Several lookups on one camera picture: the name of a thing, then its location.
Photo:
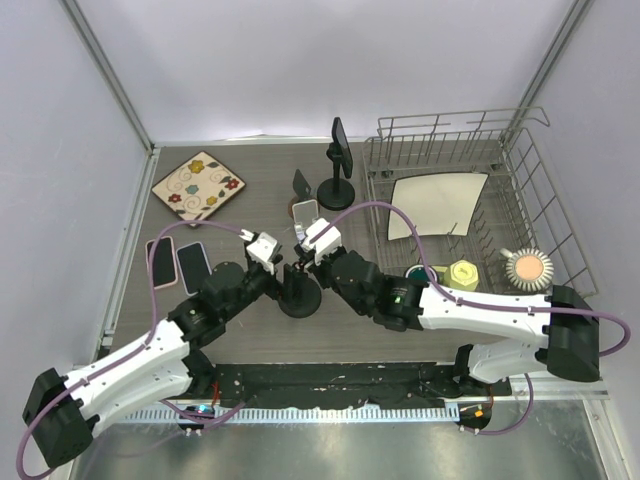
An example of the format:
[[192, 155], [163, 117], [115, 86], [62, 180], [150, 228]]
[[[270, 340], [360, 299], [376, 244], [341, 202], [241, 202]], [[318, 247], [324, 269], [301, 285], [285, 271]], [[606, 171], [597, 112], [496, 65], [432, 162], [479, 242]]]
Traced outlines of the black round-base stand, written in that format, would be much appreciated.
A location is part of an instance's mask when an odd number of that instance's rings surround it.
[[278, 300], [280, 310], [287, 316], [295, 319], [307, 318], [313, 315], [320, 307], [322, 301], [322, 293], [320, 289], [320, 298], [318, 300], [300, 300], [297, 296], [292, 303], [285, 303]]

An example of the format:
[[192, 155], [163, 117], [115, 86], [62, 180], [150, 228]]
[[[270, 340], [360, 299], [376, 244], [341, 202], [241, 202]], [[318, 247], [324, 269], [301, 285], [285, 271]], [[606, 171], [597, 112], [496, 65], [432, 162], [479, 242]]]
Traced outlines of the white folding phone stand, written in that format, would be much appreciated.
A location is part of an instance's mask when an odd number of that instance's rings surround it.
[[306, 230], [319, 218], [319, 205], [316, 199], [299, 201], [292, 205], [294, 231], [299, 243], [306, 238]]

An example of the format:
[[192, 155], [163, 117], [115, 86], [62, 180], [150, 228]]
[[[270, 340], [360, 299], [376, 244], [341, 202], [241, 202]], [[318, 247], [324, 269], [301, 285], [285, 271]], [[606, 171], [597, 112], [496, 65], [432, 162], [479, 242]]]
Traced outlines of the wooden-base grey phone stand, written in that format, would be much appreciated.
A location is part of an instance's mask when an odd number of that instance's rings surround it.
[[290, 218], [293, 217], [293, 206], [295, 204], [314, 198], [313, 190], [300, 169], [297, 169], [294, 173], [292, 188], [294, 191], [294, 197], [288, 204], [288, 215]]

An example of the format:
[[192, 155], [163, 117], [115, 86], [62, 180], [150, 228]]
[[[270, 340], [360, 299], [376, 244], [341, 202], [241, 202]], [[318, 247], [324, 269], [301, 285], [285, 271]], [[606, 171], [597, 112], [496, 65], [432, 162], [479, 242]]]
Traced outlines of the purple-cased phone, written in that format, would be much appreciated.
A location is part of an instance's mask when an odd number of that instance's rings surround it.
[[211, 274], [211, 267], [204, 245], [194, 242], [176, 250], [176, 256], [183, 285], [188, 296], [198, 293], [205, 279]]

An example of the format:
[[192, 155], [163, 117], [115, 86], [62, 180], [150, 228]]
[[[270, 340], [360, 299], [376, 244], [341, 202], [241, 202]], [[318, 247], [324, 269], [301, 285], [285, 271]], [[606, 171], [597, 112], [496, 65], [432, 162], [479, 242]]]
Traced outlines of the pink-cased phone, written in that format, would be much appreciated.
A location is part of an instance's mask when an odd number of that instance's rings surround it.
[[152, 264], [153, 287], [155, 290], [177, 284], [178, 268], [172, 237], [164, 236], [159, 240]]

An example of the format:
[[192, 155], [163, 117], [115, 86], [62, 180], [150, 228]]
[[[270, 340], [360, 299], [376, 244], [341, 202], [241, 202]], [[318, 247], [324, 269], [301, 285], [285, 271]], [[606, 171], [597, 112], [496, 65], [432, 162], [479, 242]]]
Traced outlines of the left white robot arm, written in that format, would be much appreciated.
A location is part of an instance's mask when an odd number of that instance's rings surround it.
[[262, 296], [281, 307], [295, 301], [307, 277], [291, 265], [281, 278], [259, 263], [217, 265], [198, 292], [151, 330], [108, 356], [66, 374], [50, 368], [34, 380], [22, 418], [50, 470], [81, 455], [115, 421], [170, 397], [205, 397], [215, 368], [203, 347]]

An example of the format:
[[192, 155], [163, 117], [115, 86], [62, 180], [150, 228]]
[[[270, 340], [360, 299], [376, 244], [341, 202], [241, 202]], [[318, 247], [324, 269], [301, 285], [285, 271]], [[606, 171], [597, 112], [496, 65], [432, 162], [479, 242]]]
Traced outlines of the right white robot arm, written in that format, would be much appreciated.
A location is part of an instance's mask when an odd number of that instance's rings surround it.
[[569, 287], [555, 287], [550, 295], [465, 292], [387, 275], [343, 247], [328, 255], [302, 248], [296, 252], [322, 288], [333, 290], [358, 315], [388, 330], [460, 330], [495, 336], [494, 343], [459, 347], [451, 380], [462, 394], [539, 371], [581, 383], [600, 378], [599, 321]]

